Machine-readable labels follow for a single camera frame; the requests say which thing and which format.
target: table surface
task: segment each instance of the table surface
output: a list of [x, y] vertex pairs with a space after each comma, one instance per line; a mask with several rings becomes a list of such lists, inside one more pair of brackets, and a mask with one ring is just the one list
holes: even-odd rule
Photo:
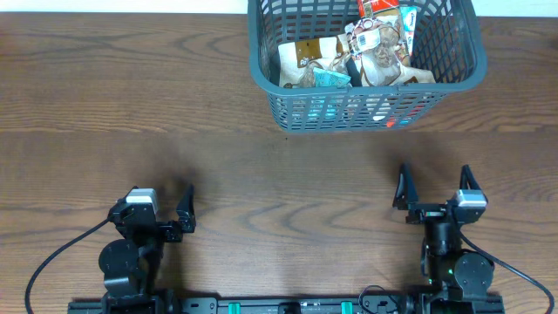
[[[159, 286], [181, 296], [357, 294], [419, 275], [423, 229], [391, 208], [398, 165], [443, 201], [470, 164], [490, 206], [465, 233], [558, 293], [558, 19], [482, 18], [474, 91], [404, 131], [292, 135], [248, 70], [245, 16], [0, 14], [0, 313], [55, 249], [133, 185], [171, 210], [196, 186], [198, 228], [167, 245]], [[104, 293], [105, 226], [38, 278], [38, 313]], [[509, 313], [542, 292], [497, 268]]]

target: white sticker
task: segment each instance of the white sticker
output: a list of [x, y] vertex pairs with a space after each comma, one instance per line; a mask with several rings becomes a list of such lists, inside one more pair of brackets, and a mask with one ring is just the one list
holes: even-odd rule
[[380, 29], [363, 31], [357, 35], [358, 49], [366, 51], [374, 49], [380, 44]]

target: green connector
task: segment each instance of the green connector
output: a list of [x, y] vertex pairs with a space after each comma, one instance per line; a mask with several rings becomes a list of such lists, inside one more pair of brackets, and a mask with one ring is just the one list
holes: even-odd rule
[[228, 304], [228, 314], [241, 314], [241, 304]]
[[341, 314], [352, 314], [352, 302], [343, 301], [341, 303]]

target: white wall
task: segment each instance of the white wall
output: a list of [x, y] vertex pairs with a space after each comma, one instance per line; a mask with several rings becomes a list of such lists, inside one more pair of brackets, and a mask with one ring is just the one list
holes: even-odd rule
[[[247, 1], [0, 0], [0, 11], [246, 13]], [[558, 17], [558, 0], [473, 0], [473, 4], [478, 16]]]

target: gray plastic basket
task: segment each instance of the gray plastic basket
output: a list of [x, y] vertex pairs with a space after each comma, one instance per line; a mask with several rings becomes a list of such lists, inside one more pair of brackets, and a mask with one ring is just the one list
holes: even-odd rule
[[409, 126], [450, 92], [472, 89], [487, 56], [471, 0], [399, 0], [418, 8], [412, 66], [437, 84], [287, 89], [273, 84], [277, 46], [336, 36], [358, 19], [357, 0], [248, 0], [250, 70], [288, 132], [379, 130]]

